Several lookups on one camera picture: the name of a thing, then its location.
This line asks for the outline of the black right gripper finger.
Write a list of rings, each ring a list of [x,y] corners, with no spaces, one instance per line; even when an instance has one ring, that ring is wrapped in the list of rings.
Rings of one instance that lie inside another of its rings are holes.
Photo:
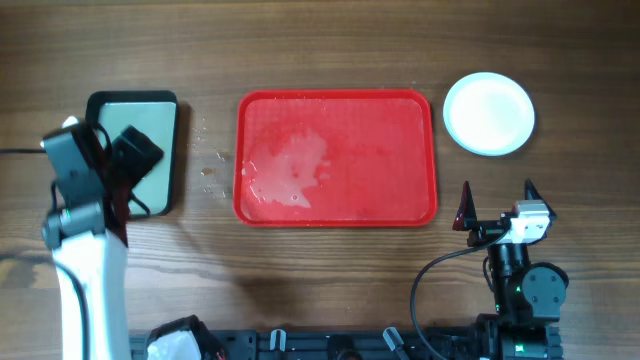
[[[547,211],[549,212],[549,219],[550,220],[556,220],[557,219],[556,212],[543,199],[543,197],[540,195],[540,193],[538,192],[537,188],[535,187],[535,185],[534,185],[534,183],[532,182],[531,179],[526,179],[525,182],[524,182],[524,196],[525,196],[526,200],[539,200],[539,201],[541,201],[546,206]]]
[[[456,213],[452,229],[454,231],[471,231],[478,227],[478,219],[468,181],[465,181],[462,188],[461,200]]]

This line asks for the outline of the white plate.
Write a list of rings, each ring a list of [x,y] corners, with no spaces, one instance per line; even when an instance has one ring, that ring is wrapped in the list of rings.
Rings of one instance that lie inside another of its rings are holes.
[[[514,80],[476,72],[458,80],[446,94],[443,122],[451,138],[480,156],[499,157],[524,146],[536,126],[528,93]]]

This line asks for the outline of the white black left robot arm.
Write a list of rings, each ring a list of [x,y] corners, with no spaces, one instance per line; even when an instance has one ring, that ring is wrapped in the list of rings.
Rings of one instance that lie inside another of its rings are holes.
[[[134,187],[163,152],[133,126],[115,139],[81,122],[44,137],[56,174],[42,238],[56,268],[66,359],[129,359],[126,226]]]

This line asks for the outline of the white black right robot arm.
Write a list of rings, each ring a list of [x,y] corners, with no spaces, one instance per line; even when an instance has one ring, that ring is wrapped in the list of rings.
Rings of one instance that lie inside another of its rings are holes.
[[[549,262],[533,263],[528,249],[547,237],[556,213],[532,181],[524,198],[497,220],[480,220],[469,183],[464,183],[452,229],[467,231],[467,246],[487,251],[489,283],[496,313],[481,314],[474,325],[474,352],[479,359],[564,357],[555,324],[566,300],[568,275]]]

